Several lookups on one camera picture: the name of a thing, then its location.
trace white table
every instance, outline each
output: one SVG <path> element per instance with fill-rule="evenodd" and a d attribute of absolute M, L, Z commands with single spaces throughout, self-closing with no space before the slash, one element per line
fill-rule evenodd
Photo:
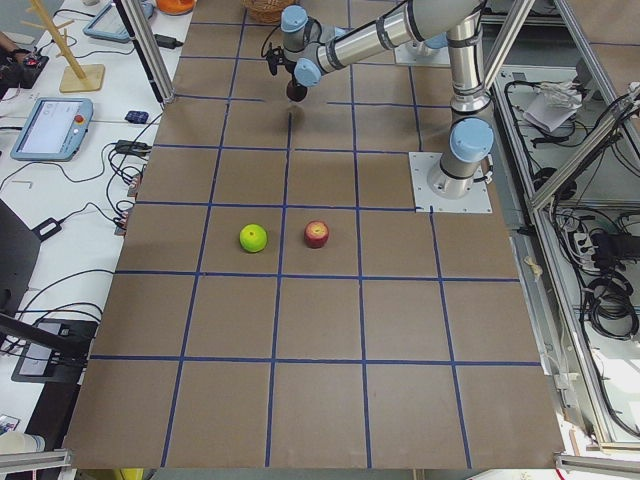
<path fill-rule="evenodd" d="M 96 13 L 105 5 L 85 7 L 81 0 L 67 0 L 62 7 Z M 64 18 L 82 18 L 79 15 L 62 13 L 56 17 L 56 23 Z M 183 41 L 191 15 L 172 17 L 155 12 L 150 20 L 154 33 L 173 36 Z M 78 40 L 72 50 L 80 56 L 92 50 L 129 51 L 131 43 L 119 44 L 86 37 L 82 28 L 86 20 L 77 20 L 68 27 L 68 34 Z M 46 33 L 40 45 L 49 43 Z M 0 126 L 22 126 L 31 112 L 35 101 L 40 97 L 82 97 L 89 98 L 94 104 L 94 116 L 89 130 L 78 153 L 69 162 L 60 162 L 67 174 L 74 179 L 93 177 L 102 169 L 101 150 L 104 145 L 118 139 L 133 140 L 144 128 L 124 121 L 128 110 L 144 110 L 150 118 L 160 113 L 151 87 L 136 52 L 131 55 L 95 54 L 80 60 L 81 64 L 102 63 L 106 66 L 103 88 L 98 92 L 86 92 L 74 95 L 62 95 L 58 88 L 67 63 L 64 58 L 55 58 L 58 48 L 50 45 L 44 54 L 51 60 L 31 90 L 9 90 L 6 98 L 15 98 L 0 102 Z M 175 73 L 180 49 L 161 49 L 162 56 L 171 76 Z M 152 125 L 140 138 L 149 145 L 157 131 Z M 17 131 L 0 131 L 0 181 L 24 165 L 13 160 L 10 151 L 18 137 Z M 135 159 L 127 159 L 127 164 L 141 164 Z M 60 170 L 50 165 L 31 165 L 13 176 L 0 190 L 0 198 L 26 223 L 29 228 L 38 225 L 46 218 L 60 219 L 68 213 L 82 208 L 87 202 L 94 202 L 108 215 L 113 214 L 106 199 L 105 189 L 112 176 L 107 165 L 98 178 L 84 183 L 70 183 Z M 127 198 L 127 187 L 116 178 L 110 189 L 114 202 Z M 115 269 L 123 239 L 114 235 L 114 226 L 102 217 L 93 207 L 86 212 L 69 218 L 63 224 L 63 230 L 43 242 L 29 291 L 21 307 L 33 298 L 43 287 L 67 275 L 89 269 Z M 99 306 L 104 303 L 111 285 L 111 275 L 89 273 L 56 286 L 43 293 L 31 309 L 52 309 L 70 302 L 86 301 Z M 62 318 L 63 314 L 53 317 Z M 39 315 L 25 315 L 27 322 L 33 322 Z M 86 317 L 65 314 L 65 318 L 86 319 Z M 0 356 L 0 414 L 20 419 L 18 431 L 27 427 L 34 407 L 42 392 L 43 385 L 38 383 L 16 383 L 11 374 L 17 363 L 16 357 Z"/>

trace light blue device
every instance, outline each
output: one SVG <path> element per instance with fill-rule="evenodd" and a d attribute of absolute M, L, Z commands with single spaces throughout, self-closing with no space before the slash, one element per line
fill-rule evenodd
<path fill-rule="evenodd" d="M 151 18 L 154 10 L 153 4 L 146 0 L 141 0 L 140 4 L 145 16 Z M 89 37 L 101 40 L 111 40 L 119 43 L 127 43 L 129 41 L 129 34 L 122 24 L 118 10 L 111 2 L 100 10 L 95 18 L 82 29 L 82 32 Z"/>
<path fill-rule="evenodd" d="M 64 162 L 78 151 L 93 116 L 87 98 L 40 98 L 29 114 L 11 157 Z"/>

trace white cup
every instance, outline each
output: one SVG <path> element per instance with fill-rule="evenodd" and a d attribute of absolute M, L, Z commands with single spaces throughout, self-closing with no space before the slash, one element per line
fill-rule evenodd
<path fill-rule="evenodd" d="M 0 435 L 0 455 L 10 453 L 33 453 L 44 450 L 44 438 L 20 432 L 6 432 Z"/>

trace wicker basket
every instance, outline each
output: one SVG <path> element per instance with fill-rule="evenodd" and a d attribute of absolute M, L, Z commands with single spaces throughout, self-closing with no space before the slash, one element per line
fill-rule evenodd
<path fill-rule="evenodd" d="M 258 23 L 275 24 L 280 21 L 282 10 L 296 3 L 296 0 L 241 0 L 249 16 Z"/>

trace wooden base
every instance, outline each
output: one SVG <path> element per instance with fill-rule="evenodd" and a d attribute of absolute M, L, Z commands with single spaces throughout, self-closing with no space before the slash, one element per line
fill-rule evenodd
<path fill-rule="evenodd" d="M 64 69 L 60 82 L 60 93 L 95 92 L 102 88 L 104 65 L 82 65 L 86 78 L 78 78 L 71 67 Z"/>

